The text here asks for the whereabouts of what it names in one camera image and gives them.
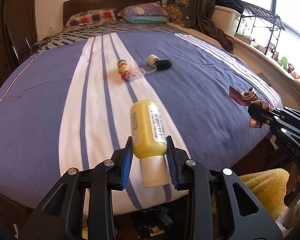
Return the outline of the right hand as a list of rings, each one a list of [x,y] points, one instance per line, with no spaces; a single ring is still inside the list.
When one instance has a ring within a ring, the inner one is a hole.
[[[294,192],[298,184],[300,184],[300,171],[298,167],[293,163],[289,173],[288,181],[286,183],[286,194]]]

